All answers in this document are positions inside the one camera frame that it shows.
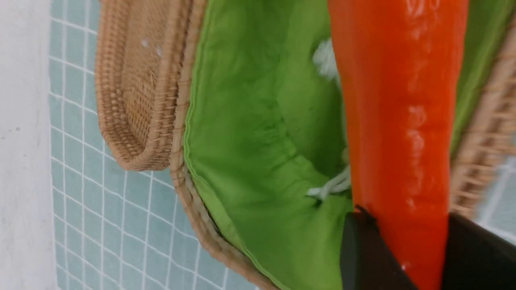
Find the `carrot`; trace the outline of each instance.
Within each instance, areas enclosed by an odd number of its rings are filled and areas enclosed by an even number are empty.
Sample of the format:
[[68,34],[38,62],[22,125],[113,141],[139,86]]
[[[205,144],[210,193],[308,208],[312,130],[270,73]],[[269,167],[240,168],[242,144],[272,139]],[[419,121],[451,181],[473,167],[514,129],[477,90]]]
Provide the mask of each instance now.
[[329,0],[353,201],[412,281],[439,289],[467,0]]

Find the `woven rattan basket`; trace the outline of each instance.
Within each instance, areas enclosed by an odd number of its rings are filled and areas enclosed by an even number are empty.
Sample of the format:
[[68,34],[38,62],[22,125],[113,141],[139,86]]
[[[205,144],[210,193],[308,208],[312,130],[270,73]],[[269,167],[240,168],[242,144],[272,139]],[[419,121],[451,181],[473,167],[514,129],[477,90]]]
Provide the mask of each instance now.
[[452,162],[451,211],[475,217],[476,204],[507,154],[516,154],[516,14]]
[[[251,261],[229,244],[217,231],[190,178],[183,157],[183,133],[190,99],[191,71],[207,0],[193,0],[190,25],[175,108],[170,172],[186,214],[199,242],[214,258],[263,290],[277,289]],[[516,130],[516,17],[493,66],[477,109],[464,132],[452,168],[451,210],[467,217],[474,215],[485,186],[512,145]]]
[[125,170],[169,165],[188,13],[186,0],[102,1],[95,63],[99,126]]

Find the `basket rim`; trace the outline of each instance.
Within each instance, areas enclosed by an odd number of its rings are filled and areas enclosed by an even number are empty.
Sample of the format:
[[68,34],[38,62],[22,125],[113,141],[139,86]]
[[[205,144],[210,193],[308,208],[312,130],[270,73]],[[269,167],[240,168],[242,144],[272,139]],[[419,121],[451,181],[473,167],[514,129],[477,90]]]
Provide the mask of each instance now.
[[[116,70],[117,65],[124,63],[125,54],[114,53],[113,47],[115,45],[125,47],[126,35],[130,34],[131,30],[129,27],[126,27],[122,31],[117,27],[110,15],[113,13],[118,14],[123,19],[123,22],[129,22],[132,13],[125,15],[117,10],[120,3],[124,2],[127,5],[131,5],[133,0],[102,1],[101,4],[94,74],[99,128],[115,160],[124,170],[162,170],[169,166],[172,125],[160,122],[163,112],[157,110],[157,108],[160,104],[167,103],[167,111],[170,114],[174,114],[175,111],[177,77],[174,76],[179,74],[182,62],[189,7],[186,0],[170,0],[167,2],[169,7],[165,9],[168,9],[169,13],[167,16],[167,27],[165,28],[163,56],[158,65],[157,84],[153,91],[152,103],[150,104],[149,131],[146,140],[141,144],[134,134],[131,133],[130,124],[127,122],[126,116],[129,114],[125,110],[125,93],[118,89],[115,93],[116,96],[113,96],[113,89],[105,88],[107,80],[118,84],[118,86],[121,84],[122,74]],[[112,39],[110,36],[113,33],[124,34],[124,37],[122,40]],[[170,86],[173,87],[174,91],[172,95],[167,93]],[[106,106],[113,106],[113,98],[117,98],[116,106],[123,111],[125,117],[121,117],[122,114],[119,111],[105,110]]]

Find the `green cloth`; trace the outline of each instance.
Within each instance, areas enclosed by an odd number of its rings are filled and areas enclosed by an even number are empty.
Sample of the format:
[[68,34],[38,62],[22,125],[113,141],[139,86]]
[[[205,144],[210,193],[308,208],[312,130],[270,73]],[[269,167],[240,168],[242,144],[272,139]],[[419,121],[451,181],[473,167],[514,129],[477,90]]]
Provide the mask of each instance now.
[[[454,147],[513,4],[471,0]],[[329,36],[326,1],[217,0],[197,48],[187,167],[223,236],[283,290],[342,289],[350,195],[305,196],[342,170],[342,97],[312,63]]]
[[457,85],[452,156],[489,77],[515,4],[515,0],[470,0],[464,59]]

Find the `woven texture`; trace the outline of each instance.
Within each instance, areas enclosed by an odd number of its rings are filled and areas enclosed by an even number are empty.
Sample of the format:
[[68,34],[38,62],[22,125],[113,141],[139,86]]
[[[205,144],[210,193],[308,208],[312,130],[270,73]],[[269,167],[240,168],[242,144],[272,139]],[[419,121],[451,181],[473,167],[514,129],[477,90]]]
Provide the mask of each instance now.
[[183,0],[102,4],[95,64],[99,125],[125,170],[168,166],[188,10]]
[[[157,170],[170,162],[201,245],[261,289],[277,289],[220,235],[184,164],[185,118],[206,2],[103,1],[96,62],[100,128],[124,169]],[[512,144],[515,27],[513,21],[452,166],[451,210],[470,218]]]
[[452,163],[451,211],[467,218],[512,147],[516,131],[516,15],[481,93],[476,111],[463,132]]
[[[175,190],[201,245],[216,259],[243,275],[261,289],[277,289],[259,273],[251,261],[230,245],[218,232],[188,174],[183,156],[183,134],[189,106],[191,71],[199,40],[206,0],[194,1],[181,86],[175,110],[174,135],[170,158]],[[516,78],[516,22],[512,22],[504,45],[485,86],[479,106],[464,133],[459,153],[453,162],[452,206],[454,212],[472,217],[485,186],[492,181],[492,172],[500,164],[512,144],[516,122],[514,81]]]

